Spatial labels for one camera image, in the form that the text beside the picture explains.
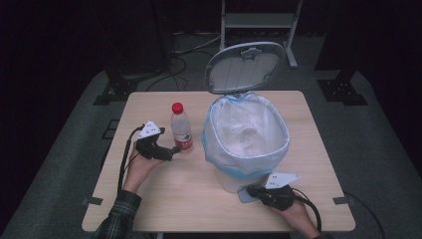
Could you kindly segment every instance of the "person's right hand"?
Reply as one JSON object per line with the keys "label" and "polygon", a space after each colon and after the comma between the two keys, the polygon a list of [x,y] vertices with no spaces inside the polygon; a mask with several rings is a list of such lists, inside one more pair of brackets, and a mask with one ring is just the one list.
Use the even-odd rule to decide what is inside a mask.
{"label": "person's right hand", "polygon": [[301,233],[304,238],[313,239],[320,235],[319,231],[311,221],[307,209],[302,202],[295,200],[293,205],[284,211],[274,207],[270,207],[270,209],[281,215],[289,224],[289,226]]}

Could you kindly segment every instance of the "plaid sleeve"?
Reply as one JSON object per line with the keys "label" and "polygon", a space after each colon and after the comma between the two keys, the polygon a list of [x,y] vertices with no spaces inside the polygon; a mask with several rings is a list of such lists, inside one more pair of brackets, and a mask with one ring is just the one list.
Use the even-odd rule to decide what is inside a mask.
{"label": "plaid sleeve", "polygon": [[122,190],[114,202],[114,206],[93,238],[129,238],[132,231],[133,218],[142,199],[135,193]]}

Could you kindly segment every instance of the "hand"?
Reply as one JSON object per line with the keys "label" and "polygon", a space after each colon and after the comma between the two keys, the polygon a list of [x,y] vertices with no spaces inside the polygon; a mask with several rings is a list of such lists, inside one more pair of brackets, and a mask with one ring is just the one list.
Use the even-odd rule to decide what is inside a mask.
{"label": "hand", "polygon": [[122,190],[133,193],[137,193],[140,184],[148,177],[152,169],[164,162],[164,160],[148,159],[140,155],[135,146],[136,142],[133,143],[133,149],[129,157],[127,177],[122,187]]}
{"label": "hand", "polygon": [[281,215],[289,226],[301,233],[304,238],[312,239],[320,235],[302,202],[295,200],[293,205],[285,211],[281,211],[274,207],[270,207],[270,209]]}

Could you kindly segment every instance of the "red bottle cap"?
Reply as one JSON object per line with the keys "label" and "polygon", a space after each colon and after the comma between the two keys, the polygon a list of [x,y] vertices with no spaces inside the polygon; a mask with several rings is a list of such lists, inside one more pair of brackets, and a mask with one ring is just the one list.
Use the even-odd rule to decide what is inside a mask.
{"label": "red bottle cap", "polygon": [[173,104],[171,109],[177,115],[182,114],[183,113],[183,104],[182,103],[175,103],[175,104]]}

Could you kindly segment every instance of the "plastic bag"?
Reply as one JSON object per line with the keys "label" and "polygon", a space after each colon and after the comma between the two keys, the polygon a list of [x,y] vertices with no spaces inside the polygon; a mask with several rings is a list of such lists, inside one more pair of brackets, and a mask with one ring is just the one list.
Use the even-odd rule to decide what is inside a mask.
{"label": "plastic bag", "polygon": [[237,178],[270,173],[289,148],[290,136],[278,110],[267,99],[248,93],[219,98],[202,131],[205,159]]}

